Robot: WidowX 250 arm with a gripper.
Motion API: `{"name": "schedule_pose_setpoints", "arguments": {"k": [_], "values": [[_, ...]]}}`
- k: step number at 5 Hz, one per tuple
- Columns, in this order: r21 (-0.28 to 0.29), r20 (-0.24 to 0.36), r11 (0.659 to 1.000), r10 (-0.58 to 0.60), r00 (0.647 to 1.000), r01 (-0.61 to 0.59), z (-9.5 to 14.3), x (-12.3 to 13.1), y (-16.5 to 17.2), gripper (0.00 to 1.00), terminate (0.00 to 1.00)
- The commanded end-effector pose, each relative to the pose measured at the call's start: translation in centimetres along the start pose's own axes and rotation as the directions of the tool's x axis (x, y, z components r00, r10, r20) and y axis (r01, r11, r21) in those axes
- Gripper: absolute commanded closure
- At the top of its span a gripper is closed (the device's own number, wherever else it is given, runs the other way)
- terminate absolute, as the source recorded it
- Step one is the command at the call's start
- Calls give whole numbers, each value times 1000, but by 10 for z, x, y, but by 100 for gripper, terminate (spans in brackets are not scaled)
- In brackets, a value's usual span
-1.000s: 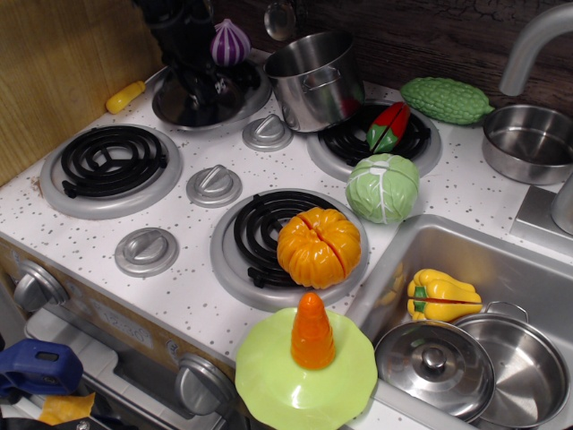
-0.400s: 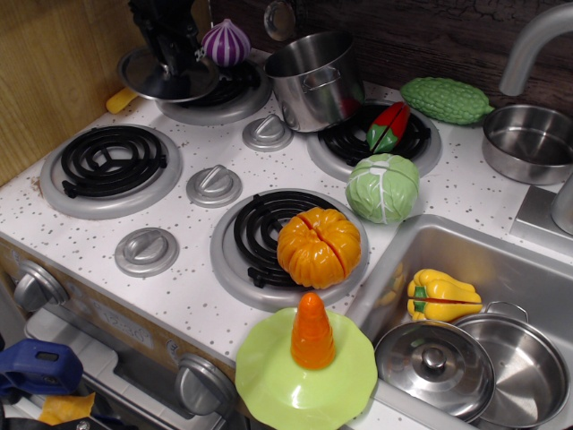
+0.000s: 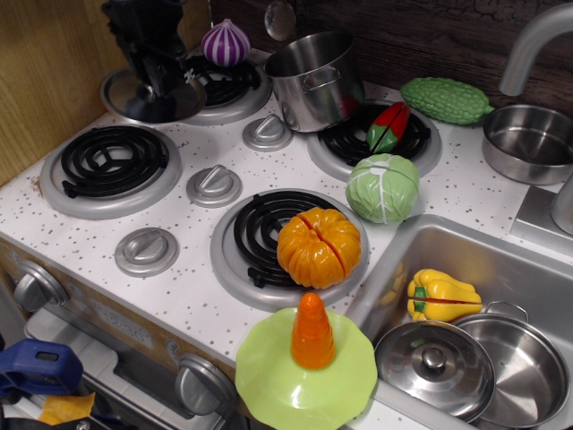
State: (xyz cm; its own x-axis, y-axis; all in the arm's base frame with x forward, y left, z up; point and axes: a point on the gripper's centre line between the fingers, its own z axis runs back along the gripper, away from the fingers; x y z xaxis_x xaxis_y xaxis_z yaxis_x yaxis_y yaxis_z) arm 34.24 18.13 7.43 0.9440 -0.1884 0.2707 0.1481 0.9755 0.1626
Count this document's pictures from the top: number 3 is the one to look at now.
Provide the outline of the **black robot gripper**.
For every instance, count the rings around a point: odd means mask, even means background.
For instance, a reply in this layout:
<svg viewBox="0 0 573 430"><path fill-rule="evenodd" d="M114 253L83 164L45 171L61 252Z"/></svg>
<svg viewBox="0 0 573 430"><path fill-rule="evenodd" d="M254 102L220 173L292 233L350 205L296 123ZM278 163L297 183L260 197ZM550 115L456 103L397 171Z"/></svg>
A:
<svg viewBox="0 0 573 430"><path fill-rule="evenodd" d="M201 88L184 74L187 47L178 33L184 16L181 1L106 1L101 11L131 69L147 76L147 101L201 101Z"/></svg>

